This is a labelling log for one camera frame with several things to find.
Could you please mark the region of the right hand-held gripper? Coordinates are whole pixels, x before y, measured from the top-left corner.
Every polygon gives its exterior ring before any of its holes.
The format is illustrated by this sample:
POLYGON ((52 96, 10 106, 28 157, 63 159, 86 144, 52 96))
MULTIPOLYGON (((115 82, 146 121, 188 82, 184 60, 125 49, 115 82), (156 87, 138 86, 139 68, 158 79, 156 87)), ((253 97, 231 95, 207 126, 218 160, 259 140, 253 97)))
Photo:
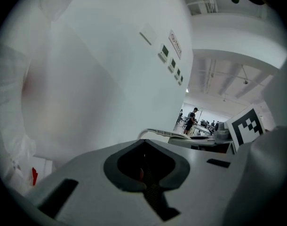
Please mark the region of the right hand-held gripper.
POLYGON ((218 122, 206 136, 171 137, 169 144, 214 153, 237 153, 265 133, 262 120, 253 105, 225 122, 218 122))

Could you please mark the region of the white wall switch plate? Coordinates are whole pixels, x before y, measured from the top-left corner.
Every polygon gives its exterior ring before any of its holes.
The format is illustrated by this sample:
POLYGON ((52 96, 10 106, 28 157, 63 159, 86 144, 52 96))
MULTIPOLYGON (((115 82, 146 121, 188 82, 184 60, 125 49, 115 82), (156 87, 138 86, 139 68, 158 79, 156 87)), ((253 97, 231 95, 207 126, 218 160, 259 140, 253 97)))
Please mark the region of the white wall switch plate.
POLYGON ((153 45, 157 38, 156 32, 149 23, 144 24, 140 34, 150 45, 153 45))

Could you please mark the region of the red white wall sign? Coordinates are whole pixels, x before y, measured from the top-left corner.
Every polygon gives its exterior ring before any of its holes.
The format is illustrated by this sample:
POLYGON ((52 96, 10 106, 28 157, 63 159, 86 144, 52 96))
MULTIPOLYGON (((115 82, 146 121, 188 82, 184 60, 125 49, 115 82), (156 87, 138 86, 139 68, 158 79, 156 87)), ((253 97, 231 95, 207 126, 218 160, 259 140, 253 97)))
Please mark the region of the red white wall sign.
POLYGON ((177 40, 177 37, 176 37, 175 33, 173 32, 173 30, 170 30, 168 38, 169 38, 170 42, 172 43, 172 45, 173 45, 173 47, 177 53, 178 58, 181 59, 182 48, 181 48, 180 43, 177 40))

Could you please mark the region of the white water dispenser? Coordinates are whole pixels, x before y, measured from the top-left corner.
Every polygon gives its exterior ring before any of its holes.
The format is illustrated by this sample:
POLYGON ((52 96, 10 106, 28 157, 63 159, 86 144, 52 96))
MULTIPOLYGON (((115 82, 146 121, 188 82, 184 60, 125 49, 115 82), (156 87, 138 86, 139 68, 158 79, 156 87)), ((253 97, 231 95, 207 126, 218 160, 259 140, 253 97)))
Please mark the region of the white water dispenser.
POLYGON ((33 56, 0 42, 0 155, 62 166, 135 138, 129 100, 69 25, 54 25, 33 56))

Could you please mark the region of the grey table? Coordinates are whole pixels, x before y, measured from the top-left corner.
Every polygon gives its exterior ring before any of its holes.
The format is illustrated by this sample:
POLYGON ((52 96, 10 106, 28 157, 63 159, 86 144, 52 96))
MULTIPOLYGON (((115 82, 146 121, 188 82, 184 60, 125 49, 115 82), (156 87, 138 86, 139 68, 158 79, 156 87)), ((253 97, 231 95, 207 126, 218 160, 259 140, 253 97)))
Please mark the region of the grey table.
POLYGON ((213 132, 200 125, 193 125, 193 135, 195 136, 211 136, 213 132))

